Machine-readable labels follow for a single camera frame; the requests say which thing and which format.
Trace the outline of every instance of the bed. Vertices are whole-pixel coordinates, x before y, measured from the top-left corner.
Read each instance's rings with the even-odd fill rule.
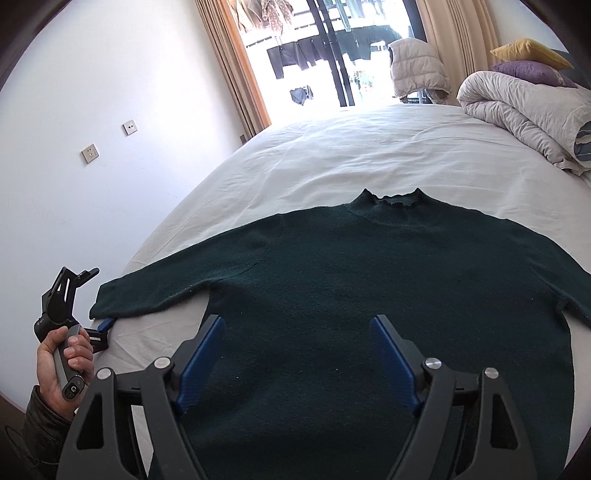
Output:
[[[556,241],[591,271],[591,188],[509,132],[462,108],[393,105],[343,110],[315,121],[270,127],[198,185],[144,242],[124,273],[217,233],[276,213],[350,202],[365,188],[378,196],[419,187],[453,205],[514,220]],[[118,320],[98,368],[145,368],[192,338],[207,306],[201,292],[164,312]],[[591,426],[591,330],[567,317],[575,400],[569,457]],[[151,444],[135,407],[144,463]]]

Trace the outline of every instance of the blue gripper pad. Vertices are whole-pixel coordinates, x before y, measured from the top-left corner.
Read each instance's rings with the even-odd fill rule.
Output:
[[[117,319],[114,318],[104,319],[96,328],[96,331],[99,333],[108,332],[109,330],[111,330],[111,327],[115,324],[116,320]]]
[[[413,414],[417,414],[423,402],[417,392],[413,369],[392,340],[384,324],[377,317],[374,317],[369,323],[369,336],[374,343],[385,374],[394,388],[396,401]]]
[[[223,318],[217,317],[187,362],[187,366],[179,375],[178,396],[173,401],[173,406],[178,414],[186,413],[189,407],[199,401],[213,366],[222,354],[222,341],[225,333],[226,322]]]

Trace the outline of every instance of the beige curtain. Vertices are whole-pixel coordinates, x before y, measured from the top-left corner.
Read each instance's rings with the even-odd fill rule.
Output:
[[[228,2],[195,0],[195,3],[238,109],[246,139],[250,140],[267,128],[271,120]]]
[[[427,41],[439,53],[452,84],[448,104],[468,75],[489,70],[490,51],[498,47],[495,29],[484,0],[417,0]]]

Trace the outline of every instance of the glass door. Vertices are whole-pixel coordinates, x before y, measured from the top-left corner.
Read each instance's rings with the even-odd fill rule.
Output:
[[[394,102],[387,45],[424,36],[415,0],[229,2],[274,124]]]

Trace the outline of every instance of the yellow pillow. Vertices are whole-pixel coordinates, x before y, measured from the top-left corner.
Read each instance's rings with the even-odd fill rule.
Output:
[[[573,68],[570,62],[562,55],[531,38],[522,38],[508,45],[503,45],[502,47],[491,50],[491,53],[495,57],[505,61],[532,60],[550,65],[556,70]]]

